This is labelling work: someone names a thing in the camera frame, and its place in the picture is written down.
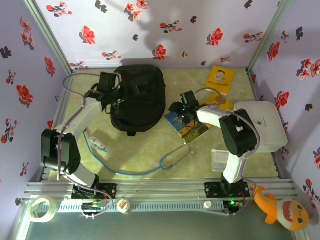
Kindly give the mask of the clear tape roll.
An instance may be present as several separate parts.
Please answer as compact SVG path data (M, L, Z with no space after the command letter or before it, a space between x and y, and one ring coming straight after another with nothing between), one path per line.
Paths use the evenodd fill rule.
M39 216L38 210L40 205L45 203L48 206L46 213L43 216ZM29 207L28 212L30 215L30 219L34 223L47 223L51 221L58 212L58 203L55 199L48 196L38 196L34 199Z

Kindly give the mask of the black backpack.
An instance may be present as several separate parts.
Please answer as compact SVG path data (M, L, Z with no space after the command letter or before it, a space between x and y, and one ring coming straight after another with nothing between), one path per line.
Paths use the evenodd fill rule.
M120 84L129 86L129 93L120 93L125 101L110 106L114 128L134 137L153 128L166 110L166 85L159 67L128 65L115 70L122 77Z

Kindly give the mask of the yellow booklet with tree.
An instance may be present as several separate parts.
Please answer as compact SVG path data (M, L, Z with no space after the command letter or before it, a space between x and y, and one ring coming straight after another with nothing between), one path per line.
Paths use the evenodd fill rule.
M203 100L201 104L202 105L203 104L206 104L206 105L220 104L218 108L226 111L230 111L234 107L234 104L232 102L230 102L223 96L221 97L216 92L212 93L208 98ZM208 113L200 113L200 117L198 117L199 121L201 123L206 124L208 128L211 128L212 126L220 128L221 126L220 126L219 118L221 118L221 116L214 115L213 117L209 117Z

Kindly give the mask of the yellow booklet with boy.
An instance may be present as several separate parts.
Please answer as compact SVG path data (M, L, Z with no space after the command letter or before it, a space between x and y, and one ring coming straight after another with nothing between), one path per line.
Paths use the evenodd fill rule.
M228 95L235 76L233 69L213 66L204 85L205 88L216 89L222 95Z

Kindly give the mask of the aluminium frame rail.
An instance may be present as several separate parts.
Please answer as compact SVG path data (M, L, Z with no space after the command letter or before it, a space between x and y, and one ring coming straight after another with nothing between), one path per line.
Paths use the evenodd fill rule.
M277 199L298 197L295 185L290 179L253 178L258 186L267 188L267 192ZM201 201L206 200L210 192L205 183L219 183L218 178L186 178L186 179L111 179L103 184L116 184L115 199L121 198L142 201ZM29 202L38 196L48 196L57 200L72 198L73 184L68 181L30 182L21 197L22 202Z

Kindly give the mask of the clear packet with white item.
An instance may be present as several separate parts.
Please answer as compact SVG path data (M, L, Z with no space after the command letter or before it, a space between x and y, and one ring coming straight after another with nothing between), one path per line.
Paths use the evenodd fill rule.
M110 156L111 149L100 139L94 136L89 137L89 145L95 149L102 158L107 159Z

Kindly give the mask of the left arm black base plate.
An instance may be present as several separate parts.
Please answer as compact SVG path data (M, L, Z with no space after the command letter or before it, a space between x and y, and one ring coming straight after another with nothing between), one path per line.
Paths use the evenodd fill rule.
M109 194L113 200L116 198L117 186L116 183L101 183L99 185L100 190ZM74 185L71 198L73 200L103 200L106 196L97 191L87 190Z

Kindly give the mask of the white plastic medicine box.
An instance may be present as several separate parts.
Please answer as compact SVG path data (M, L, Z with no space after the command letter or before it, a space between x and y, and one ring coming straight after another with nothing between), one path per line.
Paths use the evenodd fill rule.
M260 136L258 153L274 153L288 144L282 120L276 106L268 101L241 101L233 108L244 109Z

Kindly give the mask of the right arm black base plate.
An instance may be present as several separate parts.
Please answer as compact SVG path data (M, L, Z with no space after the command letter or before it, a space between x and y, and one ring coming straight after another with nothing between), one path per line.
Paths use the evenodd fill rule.
M248 183L240 181L228 184L226 182L205 182L206 198L248 198L250 191Z

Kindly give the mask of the small white red-label bottle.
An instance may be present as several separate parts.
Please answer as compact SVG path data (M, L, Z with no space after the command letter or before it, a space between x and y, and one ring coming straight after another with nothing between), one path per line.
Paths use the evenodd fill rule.
M131 204L127 199L121 198L118 201L116 208L120 213L127 215L131 211Z

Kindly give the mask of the blue stethoscope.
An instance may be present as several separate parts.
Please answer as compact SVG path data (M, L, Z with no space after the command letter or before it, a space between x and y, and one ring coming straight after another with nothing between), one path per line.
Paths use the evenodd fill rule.
M189 155L193 155L194 154L194 151L190 148L190 146L187 144L187 143L184 143L183 145L179 146L178 148L176 148L175 150L167 153L165 156L163 156L159 162L158 162L158 166L154 169L151 169L151 170L147 170L147 171L143 171L143 172L119 172L119 171L116 171L116 170L113 170L112 168L110 168L109 166L107 166L102 160L100 160L93 152L92 150L92 147L90 146L89 144L89 140L86 136L86 133L83 132L83 137L84 137L84 141L86 143L86 146L90 152L90 154L92 155L92 157L98 162L100 163L104 169L106 169L107 171L115 174L115 175L118 175L118 176L124 176L124 177L134 177L134 178L137 178L137 177L145 177L145 176L149 176L151 174L154 174L156 173L157 171L169 171L171 169L173 169L176 165L178 165L181 161L183 161L186 157L188 157ZM169 157L171 156L172 154L174 154L175 152L177 152L178 150L182 149L186 147L187 148L187 153L182 156L180 159L178 159L176 162L174 162L173 164L169 165L169 166L164 166L164 161Z

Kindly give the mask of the aluminium frame post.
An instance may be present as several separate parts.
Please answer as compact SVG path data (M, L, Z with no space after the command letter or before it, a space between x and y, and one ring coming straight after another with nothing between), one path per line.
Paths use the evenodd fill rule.
M255 67L256 63L259 60L260 55L264 51L264 48L267 46L268 41L272 38L275 30L277 29L277 26L280 24L282 17L284 16L286 10L288 9L288 7L290 6L292 1L293 0L280 0L279 1L279 4L277 6L277 10L276 10L274 16L272 17L272 20L271 20L270 24L268 25L268 27L262 37L262 40L261 40L257 50L255 51L248 67L246 68L247 74L250 74L250 72Z
M55 56L57 57L59 63L65 70L68 75L73 73L72 68L70 67L68 60L59 45L54 33L52 32L46 18L42 14L36 0L23 0L24 4L28 8L29 12L31 13L33 19L37 23L39 29L41 30L42 34L44 35L46 41L50 45L51 49L53 50Z

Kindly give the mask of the clear square plastic case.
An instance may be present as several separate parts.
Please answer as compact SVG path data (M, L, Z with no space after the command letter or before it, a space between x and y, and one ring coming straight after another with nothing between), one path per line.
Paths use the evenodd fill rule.
M212 171L223 172L226 169L229 152L226 150L211 150Z

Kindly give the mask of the orange shark plush toy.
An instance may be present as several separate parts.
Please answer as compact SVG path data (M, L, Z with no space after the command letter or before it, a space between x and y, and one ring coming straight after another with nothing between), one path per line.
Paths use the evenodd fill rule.
M300 231L310 223L308 211L295 199L277 199L275 195L265 193L268 189L257 185L254 191L254 201L266 214L265 222L269 225L280 223L289 231Z

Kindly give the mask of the Animal Farm paperback book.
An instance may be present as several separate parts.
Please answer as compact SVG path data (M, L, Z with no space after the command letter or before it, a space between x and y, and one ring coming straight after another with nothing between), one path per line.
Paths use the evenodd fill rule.
M187 144L192 143L210 129L205 123L196 120L190 120L187 123L182 116L172 112L166 114L164 118Z

